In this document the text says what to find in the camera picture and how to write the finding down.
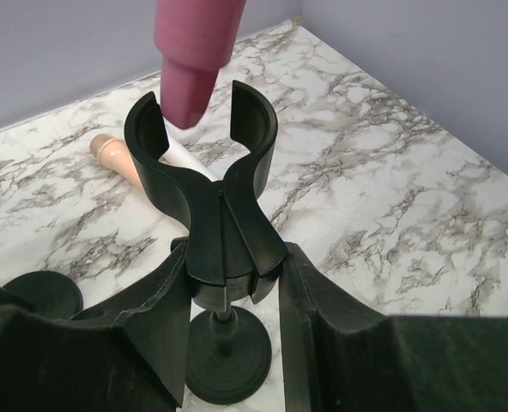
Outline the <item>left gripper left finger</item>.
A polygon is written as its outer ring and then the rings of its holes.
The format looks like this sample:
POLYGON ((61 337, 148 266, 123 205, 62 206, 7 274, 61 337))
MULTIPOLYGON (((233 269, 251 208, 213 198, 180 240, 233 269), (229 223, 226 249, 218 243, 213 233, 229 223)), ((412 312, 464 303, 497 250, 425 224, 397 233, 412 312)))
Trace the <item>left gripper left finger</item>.
POLYGON ((184 400, 185 251, 71 320, 0 306, 0 411, 173 411, 184 400))

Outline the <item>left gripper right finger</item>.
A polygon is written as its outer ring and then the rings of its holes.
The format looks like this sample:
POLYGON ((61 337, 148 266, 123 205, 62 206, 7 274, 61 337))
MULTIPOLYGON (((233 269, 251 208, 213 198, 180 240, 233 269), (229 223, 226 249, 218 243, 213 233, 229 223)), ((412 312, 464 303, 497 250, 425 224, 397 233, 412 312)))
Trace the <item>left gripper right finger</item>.
POLYGON ((508 411, 508 317, 383 315, 287 248, 286 410, 508 411))

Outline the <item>black shock mount desk stand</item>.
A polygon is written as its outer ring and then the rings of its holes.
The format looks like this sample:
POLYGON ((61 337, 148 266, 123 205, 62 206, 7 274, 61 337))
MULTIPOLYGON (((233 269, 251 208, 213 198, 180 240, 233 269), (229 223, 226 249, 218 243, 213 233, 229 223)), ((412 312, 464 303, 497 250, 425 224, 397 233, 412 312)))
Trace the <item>black shock mount desk stand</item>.
POLYGON ((83 309, 83 298, 67 276, 41 270, 0 286, 0 305, 18 306, 44 318, 70 319, 83 309))

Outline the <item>black clip round base stand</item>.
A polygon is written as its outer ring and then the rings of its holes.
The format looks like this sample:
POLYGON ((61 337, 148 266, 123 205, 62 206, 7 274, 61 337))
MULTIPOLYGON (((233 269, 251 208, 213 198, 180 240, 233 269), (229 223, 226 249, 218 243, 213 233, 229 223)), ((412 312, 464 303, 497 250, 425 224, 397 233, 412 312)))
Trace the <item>black clip round base stand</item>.
POLYGON ((190 322, 185 383, 203 401, 228 405, 254 394, 272 360, 269 333, 237 306, 263 300, 287 248, 258 199, 268 181, 278 121, 255 88, 232 84, 230 137, 246 148, 222 179, 163 164, 169 137, 160 106, 146 94, 130 109, 124 140, 149 201, 188 229, 184 274, 201 312, 190 322))

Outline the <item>beige microphone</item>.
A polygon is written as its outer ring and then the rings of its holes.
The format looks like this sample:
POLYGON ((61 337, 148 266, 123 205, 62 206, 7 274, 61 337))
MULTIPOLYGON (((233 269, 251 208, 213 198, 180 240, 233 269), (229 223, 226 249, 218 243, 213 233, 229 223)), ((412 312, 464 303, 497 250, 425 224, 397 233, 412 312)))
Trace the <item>beige microphone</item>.
POLYGON ((89 148, 99 164, 121 175, 146 195, 130 151, 123 140, 100 133, 91 140, 89 148))

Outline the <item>pink microphone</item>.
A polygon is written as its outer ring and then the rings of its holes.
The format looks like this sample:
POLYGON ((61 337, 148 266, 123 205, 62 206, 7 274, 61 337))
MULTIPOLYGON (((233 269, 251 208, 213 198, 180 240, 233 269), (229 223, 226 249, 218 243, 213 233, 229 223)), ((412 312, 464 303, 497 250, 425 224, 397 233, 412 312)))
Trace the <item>pink microphone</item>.
POLYGON ((230 61, 244 10, 244 1, 157 3, 160 109, 181 130, 197 125, 206 112, 219 71, 230 61))

